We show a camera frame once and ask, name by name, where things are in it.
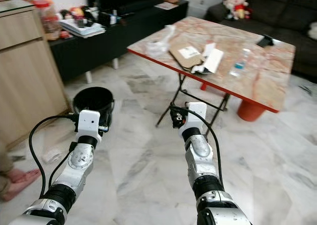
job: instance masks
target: black tv stand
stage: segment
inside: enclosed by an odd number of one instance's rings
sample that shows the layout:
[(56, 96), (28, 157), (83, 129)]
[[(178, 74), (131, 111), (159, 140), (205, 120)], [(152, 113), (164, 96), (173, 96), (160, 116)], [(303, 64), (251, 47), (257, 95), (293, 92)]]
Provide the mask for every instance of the black tv stand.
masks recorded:
[(67, 81), (111, 61), (127, 52), (127, 46), (186, 17), (188, 1), (163, 10), (156, 7), (136, 11), (124, 18), (124, 24), (107, 28), (105, 33), (90, 37), (73, 37), (50, 42), (63, 81)]

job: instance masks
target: person's foot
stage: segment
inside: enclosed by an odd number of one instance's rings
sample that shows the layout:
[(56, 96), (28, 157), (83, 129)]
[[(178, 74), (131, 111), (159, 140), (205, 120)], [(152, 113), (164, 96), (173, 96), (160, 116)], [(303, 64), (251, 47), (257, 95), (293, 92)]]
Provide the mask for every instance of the person's foot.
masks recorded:
[(2, 199), (4, 201), (10, 201), (11, 199), (13, 199), (23, 189), (32, 184), (41, 175), (39, 171), (34, 173), (29, 172), (27, 172), (25, 177), (22, 178), (22, 182), (12, 183), (10, 185), (9, 190), (2, 196)]
[(34, 174), (38, 174), (39, 172), (39, 169), (34, 169), (28, 172), (24, 172), (20, 169), (12, 169), (6, 174), (6, 176), (9, 177), (12, 183), (20, 183), (28, 180), (30, 176), (32, 177)]

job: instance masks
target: plastic water bottle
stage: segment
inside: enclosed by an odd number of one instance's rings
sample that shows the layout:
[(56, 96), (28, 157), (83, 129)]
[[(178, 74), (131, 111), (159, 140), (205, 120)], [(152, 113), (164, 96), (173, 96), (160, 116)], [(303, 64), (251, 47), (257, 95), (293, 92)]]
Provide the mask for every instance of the plastic water bottle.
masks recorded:
[(241, 75), (245, 65), (247, 64), (250, 52), (251, 52), (250, 49), (247, 49), (247, 48), (244, 48), (242, 50), (242, 55), (239, 58), (239, 60), (234, 64), (233, 68), (230, 71), (230, 75), (233, 75), (236, 77)]

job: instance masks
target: black bucket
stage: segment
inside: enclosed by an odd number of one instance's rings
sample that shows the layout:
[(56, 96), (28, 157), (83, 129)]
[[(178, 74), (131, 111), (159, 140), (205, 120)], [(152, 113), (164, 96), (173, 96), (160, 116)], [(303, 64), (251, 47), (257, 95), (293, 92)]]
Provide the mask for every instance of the black bucket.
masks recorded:
[(80, 91), (73, 100), (75, 113), (81, 110), (93, 110), (100, 113), (100, 125), (103, 125), (113, 109), (113, 95), (103, 87), (90, 87)]

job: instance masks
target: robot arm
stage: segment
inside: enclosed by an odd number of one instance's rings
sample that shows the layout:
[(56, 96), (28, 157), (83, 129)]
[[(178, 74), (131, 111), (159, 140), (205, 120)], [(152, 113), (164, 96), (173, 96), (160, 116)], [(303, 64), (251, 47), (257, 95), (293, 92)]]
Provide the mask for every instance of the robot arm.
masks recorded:
[(82, 110), (74, 150), (63, 172), (48, 191), (10, 225), (64, 225), (67, 214), (82, 192), (93, 169), (94, 150), (101, 142), (99, 112)]
[[(191, 102), (186, 106), (205, 118), (205, 103)], [(212, 148), (200, 133), (203, 122), (193, 114), (182, 115), (171, 111), (171, 116), (173, 126), (179, 128), (179, 135), (185, 141), (188, 179), (196, 197), (197, 224), (250, 225), (246, 215), (224, 191), (216, 175)]]

